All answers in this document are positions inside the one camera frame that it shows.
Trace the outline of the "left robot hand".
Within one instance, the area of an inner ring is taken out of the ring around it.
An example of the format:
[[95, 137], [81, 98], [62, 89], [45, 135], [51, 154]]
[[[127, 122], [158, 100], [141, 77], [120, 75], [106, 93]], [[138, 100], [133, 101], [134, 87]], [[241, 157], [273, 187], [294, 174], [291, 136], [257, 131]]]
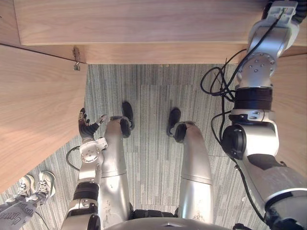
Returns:
[[94, 134], [98, 130], [99, 126], [106, 120], [107, 115], [102, 115], [94, 123], [90, 124], [90, 120], [87, 119], [87, 114], [84, 108], [82, 108], [78, 115], [78, 127], [79, 134], [83, 141], [93, 140]]

